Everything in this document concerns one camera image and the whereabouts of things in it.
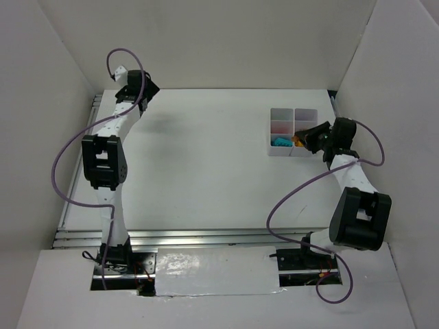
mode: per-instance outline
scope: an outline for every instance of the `white enclosure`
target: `white enclosure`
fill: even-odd
[[[0,326],[197,329],[204,325],[203,319],[213,317],[218,328],[436,328],[438,23],[436,0],[4,1],[0,10]],[[129,230],[147,230],[143,216],[155,216],[152,228],[157,230],[194,229],[198,224],[201,228],[263,228],[270,206],[325,166],[312,157],[268,157],[267,131],[260,131],[259,126],[267,123],[264,129],[268,128],[271,107],[291,103],[293,108],[319,110],[323,116],[318,122],[332,120],[326,90],[338,90],[337,112],[367,123],[383,141],[385,166],[364,169],[371,183],[393,201],[387,231],[390,248],[384,245],[375,253],[344,254],[356,282],[351,302],[328,306],[311,287],[293,287],[275,295],[171,300],[139,298],[129,292],[95,292],[89,291],[92,265],[81,258],[78,249],[44,250],[39,256],[40,250],[52,246],[64,205],[50,184],[51,163],[64,142],[86,124],[94,96],[116,88],[105,68],[106,54],[115,47],[138,54],[164,89],[151,103],[151,113],[127,138],[127,157],[133,162],[130,168],[139,179],[136,182],[133,177],[126,189],[128,194],[150,196],[147,211],[139,208],[141,198],[124,200],[127,213],[134,218],[128,221]],[[121,54],[111,60],[113,68],[118,64],[135,68],[135,62]],[[220,112],[220,105],[227,106],[234,99],[240,106]],[[219,134],[223,127],[231,131],[225,141],[233,142],[239,136],[231,125],[233,118],[243,123],[246,116],[255,115],[245,121],[248,125],[241,137],[248,138],[250,147],[235,172],[236,181],[247,185],[238,184],[227,191],[221,175],[205,180],[209,188],[218,186],[217,192],[224,193],[219,199],[227,210],[239,210],[241,222],[233,222],[233,217],[221,221],[227,215],[224,208],[209,203],[199,190],[190,190],[203,185],[201,178],[176,172],[175,184],[168,182],[163,199],[171,193],[172,206],[177,208],[168,208],[159,203],[160,195],[151,194],[160,187],[158,180],[146,186],[149,178],[139,176],[143,165],[139,161],[144,158],[135,150],[148,150],[145,162],[151,166],[154,162],[146,154],[157,151],[158,144],[133,140],[152,133],[151,124],[160,121],[159,110],[169,117],[178,114],[179,106],[186,116],[181,121],[185,128],[164,128],[163,122],[165,131],[177,134],[180,128],[186,132],[195,114],[214,122],[180,140],[178,136],[167,140],[172,154],[165,154],[169,166],[161,167],[158,177],[185,165],[192,168],[197,163],[194,158],[204,159],[208,165],[202,167],[203,177],[208,177],[209,167],[222,168],[214,161],[216,154],[229,156],[228,162],[237,160],[239,148],[232,147],[227,154],[222,149],[225,143],[214,145],[219,147],[217,153],[203,149],[201,142],[200,148],[182,152],[182,144],[194,143],[196,132]],[[101,110],[110,110],[109,104]],[[354,146],[366,158],[379,156],[375,142],[361,129]],[[78,154],[76,143],[58,167],[58,183],[64,191],[75,174]],[[273,180],[264,176],[258,180],[260,184],[250,186],[250,173],[238,175],[249,166],[256,177],[270,170],[277,174]],[[298,176],[283,180],[278,174],[289,170],[298,171]],[[86,189],[78,172],[74,192],[82,189],[76,197],[88,199],[92,191]],[[275,226],[326,227],[330,218],[325,222],[317,217],[326,218],[333,212],[340,192],[331,179],[286,204]],[[189,192],[179,199],[178,182],[186,186],[189,181],[193,182]],[[250,189],[257,194],[255,199],[246,199],[244,205],[234,203]],[[319,206],[301,212],[311,197],[320,200]],[[194,212],[197,201],[203,207]],[[68,209],[68,220],[61,221],[60,229],[99,231],[97,214],[88,215],[88,211]],[[181,212],[190,225],[176,221]],[[197,223],[208,214],[211,221]],[[345,288],[344,284],[323,291],[337,297]],[[113,306],[122,312],[106,316]]]

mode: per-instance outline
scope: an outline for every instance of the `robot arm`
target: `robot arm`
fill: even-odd
[[[123,141],[132,126],[141,118],[147,103],[160,90],[145,73],[146,87],[139,105],[129,113],[119,116],[129,109],[141,92],[141,72],[127,71],[120,66],[115,71],[115,81],[123,85],[116,94],[114,119],[108,121],[96,134],[86,135],[82,139],[82,159],[85,178],[96,190],[99,204],[115,207],[111,219],[111,208],[101,208],[102,244],[99,254],[102,257],[113,221],[112,236],[108,246],[107,261],[117,264],[131,263],[132,248],[130,237],[123,220],[122,184],[128,174],[128,166],[123,153]]]
[[[329,169],[335,169],[358,161],[356,151],[351,150],[356,123],[337,118],[333,127],[328,122],[309,130],[295,133],[299,142],[312,153],[322,150],[323,161]],[[344,249],[378,250],[384,239],[392,200],[379,193],[368,181],[360,162],[336,171],[335,178],[342,190],[329,228],[308,234],[303,241],[340,252]],[[308,248],[311,252],[322,251]]]

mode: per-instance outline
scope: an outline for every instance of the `purple cable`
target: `purple cable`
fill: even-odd
[[[121,114],[118,114],[118,117],[121,117],[121,116],[131,112],[132,110],[134,110],[136,108],[136,106],[140,103],[140,100],[142,99],[142,96],[143,96],[143,91],[145,89],[146,81],[145,81],[145,71],[143,70],[143,66],[142,66],[142,63],[140,62],[139,58],[131,50],[126,49],[126,48],[116,48],[116,49],[113,49],[112,51],[110,51],[108,53],[107,58],[106,58],[106,65],[107,65],[108,74],[110,76],[112,76],[111,70],[110,70],[110,57],[111,57],[111,55],[113,53],[116,53],[118,51],[124,51],[126,53],[129,53],[136,60],[138,66],[140,68],[140,71],[142,73],[142,85],[141,85],[141,89],[140,89],[141,92],[139,93],[139,96],[137,97],[136,101],[131,105],[130,108],[128,108],[127,110],[123,111]],[[100,119],[100,120],[92,123],[88,127],[85,127],[80,132],[78,132],[75,136],[70,138],[67,141],[67,143],[61,148],[59,153],[56,155],[54,163],[52,164],[52,170],[51,170],[52,187],[54,188],[56,194],[58,194],[64,201],[69,202],[70,204],[74,204],[75,206],[86,207],[86,208],[111,208],[110,229],[108,231],[108,238],[107,238],[107,242],[106,242],[106,246],[105,246],[105,250],[104,250],[104,255],[102,256],[102,285],[104,286],[104,290],[107,289],[106,284],[105,284],[105,273],[104,272],[105,272],[106,257],[107,257],[107,253],[108,253],[108,246],[110,244],[111,235],[112,235],[113,219],[115,217],[115,207],[112,204],[85,204],[85,203],[82,203],[82,202],[77,202],[77,201],[67,197],[58,188],[58,185],[56,184],[56,166],[58,165],[58,163],[59,163],[63,153],[74,142],[75,139],[77,139],[79,136],[83,135],[85,132],[87,132],[89,129],[95,127],[96,125],[99,125],[100,123],[103,123],[105,121],[108,121],[108,120],[111,120],[111,119],[114,119],[114,118],[115,118],[115,116],[110,116],[110,117],[106,117],[106,118]]]
[[[368,131],[372,134],[372,136],[374,136],[374,138],[375,138],[375,140],[378,142],[378,146],[379,146],[379,148],[380,148],[380,150],[381,150],[381,162],[380,162],[380,163],[371,162],[371,161],[369,161],[369,160],[365,160],[365,159],[359,159],[358,162],[363,162],[363,163],[366,163],[366,164],[368,164],[368,165],[375,166],[375,167],[380,167],[380,166],[382,166],[382,165],[384,164],[384,161],[385,161],[385,154],[384,154],[384,148],[383,148],[383,145],[381,144],[381,141],[379,140],[378,136],[377,136],[377,135],[376,135],[376,134],[375,134],[375,133],[374,133],[374,132],[368,127],[368,126],[364,125],[363,123],[361,123],[361,122],[359,122],[359,121],[356,121],[356,120],[353,120],[353,121],[354,121],[356,124],[358,124],[358,125],[364,127],[366,130],[368,130]],[[274,213],[276,212],[276,210],[278,210],[278,209],[282,206],[282,204],[283,204],[285,201],[287,201],[290,197],[292,197],[293,195],[295,195],[298,191],[300,191],[300,190],[302,190],[303,188],[307,187],[308,185],[310,185],[310,184],[312,184],[312,183],[318,181],[320,178],[323,178],[323,177],[326,177],[326,176],[328,176],[328,175],[331,175],[332,173],[335,173],[336,171],[346,169],[346,168],[348,168],[348,167],[354,165],[355,163],[356,163],[356,161],[352,161],[352,162],[350,162],[350,163],[348,163],[348,164],[344,164],[344,165],[342,165],[342,166],[340,166],[340,167],[337,167],[337,168],[331,169],[331,170],[329,170],[329,171],[326,171],[326,172],[324,172],[324,173],[321,173],[320,175],[318,175],[318,176],[316,176],[316,177],[314,177],[314,178],[311,178],[311,179],[308,180],[307,182],[303,183],[303,184],[300,185],[299,187],[297,187],[297,188],[295,188],[294,190],[292,190],[290,193],[288,193],[286,196],[284,196],[284,198],[283,198],[281,201],[279,201],[279,202],[277,203],[277,205],[274,206],[274,208],[272,209],[272,211],[271,211],[270,214],[268,215],[267,223],[266,223],[267,230],[268,230],[268,232],[269,232],[272,236],[275,236],[276,238],[278,238],[278,239],[280,239],[280,240],[284,240],[284,241],[292,242],[292,243],[297,243],[297,244],[299,244],[299,245],[303,245],[303,246],[305,246],[305,247],[312,247],[312,248],[314,248],[314,249],[320,250],[320,251],[322,251],[322,252],[326,252],[326,253],[328,253],[328,254],[334,254],[335,257],[338,258],[338,260],[339,260],[340,262],[342,262],[342,264],[343,264],[344,267],[346,268],[346,272],[348,273],[348,276],[349,276],[349,290],[348,290],[348,292],[346,293],[346,295],[345,295],[342,299],[340,299],[340,300],[328,300],[327,298],[325,298],[325,297],[322,296],[322,294],[320,293],[320,291],[319,291],[319,289],[318,289],[320,283],[322,283],[323,280],[325,280],[325,279],[328,278],[329,276],[334,276],[335,273],[330,273],[330,274],[328,274],[327,276],[323,276],[323,277],[321,277],[321,278],[317,281],[317,283],[316,283],[316,292],[317,292],[318,297],[320,297],[320,299],[322,299],[324,302],[329,303],[329,304],[340,304],[340,303],[344,302],[345,300],[347,300],[347,299],[349,298],[349,296],[351,295],[352,290],[353,290],[353,288],[354,288],[354,281],[353,281],[353,277],[352,277],[352,272],[351,272],[351,270],[349,269],[349,266],[348,266],[348,265],[346,264],[346,262],[344,261],[344,259],[343,259],[342,257],[340,257],[338,254],[333,253],[333,252],[332,252],[331,250],[329,250],[329,249],[325,249],[325,248],[319,247],[318,245],[313,245],[313,244],[311,244],[311,243],[307,243],[307,242],[304,242],[304,241],[299,241],[299,240],[290,239],[290,238],[287,238],[286,236],[281,236],[280,234],[277,234],[277,233],[275,233],[275,232],[273,231],[273,229],[270,227],[270,222],[271,222],[272,217],[273,217]]]

